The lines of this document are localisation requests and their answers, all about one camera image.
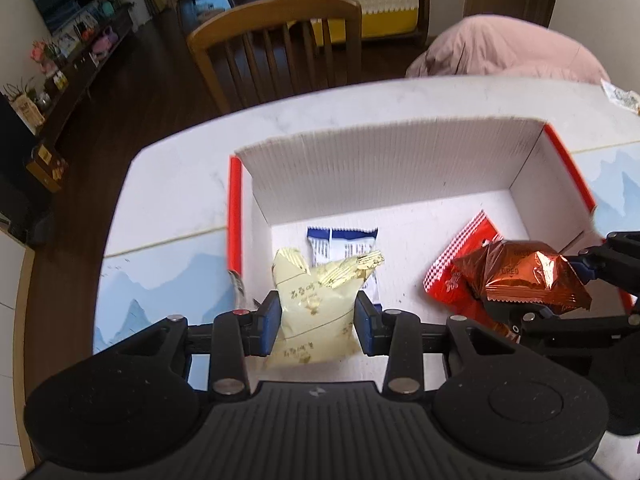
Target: yellow snack package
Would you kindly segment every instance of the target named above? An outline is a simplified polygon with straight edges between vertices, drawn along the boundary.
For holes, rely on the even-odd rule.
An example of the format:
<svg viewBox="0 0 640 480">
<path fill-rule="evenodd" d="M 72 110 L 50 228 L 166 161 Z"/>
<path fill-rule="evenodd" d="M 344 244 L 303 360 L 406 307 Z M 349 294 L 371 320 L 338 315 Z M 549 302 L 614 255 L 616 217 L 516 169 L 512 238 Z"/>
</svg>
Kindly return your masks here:
<svg viewBox="0 0 640 480">
<path fill-rule="evenodd" d="M 373 251 L 309 268 L 299 250 L 280 249 L 271 271 L 282 320 L 266 367 L 333 361 L 362 351 L 353 329 L 353 303 L 383 261 L 382 253 Z"/>
</svg>

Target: white cardboard box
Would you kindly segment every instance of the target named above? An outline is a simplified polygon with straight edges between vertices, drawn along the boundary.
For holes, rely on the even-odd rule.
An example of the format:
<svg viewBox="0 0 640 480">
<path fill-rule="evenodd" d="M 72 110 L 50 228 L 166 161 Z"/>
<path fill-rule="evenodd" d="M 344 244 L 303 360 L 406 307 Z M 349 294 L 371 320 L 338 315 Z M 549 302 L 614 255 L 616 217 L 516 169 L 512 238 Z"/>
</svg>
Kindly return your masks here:
<svg viewBox="0 0 640 480">
<path fill-rule="evenodd" d="M 297 247 L 310 261 L 308 226 L 378 228 L 383 308 L 431 323 L 444 323 L 449 312 L 424 293 L 425 272 L 481 209 L 505 238 L 541 240 L 567 254 L 600 243 L 593 198 L 553 128 L 539 120 L 361 126 L 269 139 L 237 155 L 242 164 L 230 166 L 229 264 L 259 301 L 273 288 L 277 249 Z M 589 315 L 622 313 L 613 286 L 588 289 Z M 437 388 L 444 380 L 440 356 L 425 355 L 425 363 L 425 387 Z M 386 357 L 354 356 L 252 371 L 251 378 L 380 385 L 385 364 Z"/>
</svg>

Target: white wall tile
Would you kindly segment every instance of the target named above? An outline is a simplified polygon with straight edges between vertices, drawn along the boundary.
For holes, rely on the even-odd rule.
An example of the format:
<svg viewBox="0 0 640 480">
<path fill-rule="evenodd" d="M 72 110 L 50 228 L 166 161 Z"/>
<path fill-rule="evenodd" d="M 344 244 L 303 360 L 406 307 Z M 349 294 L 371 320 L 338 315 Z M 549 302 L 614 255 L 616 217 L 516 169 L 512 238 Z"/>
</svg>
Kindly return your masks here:
<svg viewBox="0 0 640 480">
<path fill-rule="evenodd" d="M 24 247 L 0 231 L 0 303 L 15 308 Z"/>
<path fill-rule="evenodd" d="M 0 445 L 0 480 L 16 480 L 24 473 L 20 447 Z"/>
<path fill-rule="evenodd" d="M 0 444 L 20 444 L 15 423 L 14 381 L 4 376 L 0 376 Z"/>
<path fill-rule="evenodd" d="M 14 315 L 15 310 L 0 304 L 0 376 L 14 376 Z"/>
</svg>

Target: red candy wrapper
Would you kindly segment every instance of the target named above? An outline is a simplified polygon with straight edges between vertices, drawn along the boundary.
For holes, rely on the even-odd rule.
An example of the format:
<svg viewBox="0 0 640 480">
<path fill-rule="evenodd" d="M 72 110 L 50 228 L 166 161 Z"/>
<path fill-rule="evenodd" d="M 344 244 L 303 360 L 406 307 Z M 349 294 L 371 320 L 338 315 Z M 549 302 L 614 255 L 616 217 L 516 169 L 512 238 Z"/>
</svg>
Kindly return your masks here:
<svg viewBox="0 0 640 480">
<path fill-rule="evenodd" d="M 502 236 L 486 217 L 484 211 L 479 212 L 453 238 L 429 268 L 424 277 L 424 291 L 435 300 L 446 304 L 453 313 L 475 319 L 484 326 L 507 335 L 509 329 L 489 317 L 482 306 L 482 301 L 474 297 L 466 279 L 462 273 L 453 268 L 452 264 L 454 259 L 466 256 L 483 245 L 501 239 Z"/>
</svg>

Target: chair backrest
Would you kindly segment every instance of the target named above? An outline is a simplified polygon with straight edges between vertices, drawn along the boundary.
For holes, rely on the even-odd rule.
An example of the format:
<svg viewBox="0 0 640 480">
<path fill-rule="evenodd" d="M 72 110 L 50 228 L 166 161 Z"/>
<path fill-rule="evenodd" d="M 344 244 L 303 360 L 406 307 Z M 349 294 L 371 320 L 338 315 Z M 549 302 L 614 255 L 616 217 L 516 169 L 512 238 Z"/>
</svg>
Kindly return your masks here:
<svg viewBox="0 0 640 480">
<path fill-rule="evenodd" d="M 187 38 L 189 50 L 193 56 L 209 91 L 223 114 L 231 111 L 222 86 L 213 69 L 208 50 L 210 47 L 224 43 L 226 62 L 229 66 L 236 92 L 243 107 L 248 106 L 248 99 L 242 79 L 236 64 L 236 59 L 230 45 L 230 40 L 242 37 L 242 46 L 246 56 L 255 94 L 260 103 L 266 101 L 266 94 L 262 86 L 258 65 L 251 41 L 251 32 L 261 31 L 264 40 L 264 50 L 268 62 L 273 92 L 276 98 L 283 97 L 282 88 L 278 81 L 278 68 L 274 56 L 270 29 L 279 26 L 284 37 L 284 51 L 291 87 L 294 94 L 301 92 L 293 47 L 289 33 L 289 24 L 302 22 L 303 41 L 305 47 L 306 66 L 311 88 L 316 90 L 318 78 L 314 60 L 313 32 L 309 20 L 322 20 L 322 39 L 324 43 L 324 57 L 326 61 L 327 83 L 335 86 L 334 54 L 332 51 L 329 23 L 330 19 L 344 20 L 346 33 L 347 55 L 347 83 L 360 81 L 361 65 L 361 33 L 362 10 L 360 4 L 354 0 L 259 0 L 243 6 L 235 7 L 223 12 L 194 30 Z"/>
</svg>

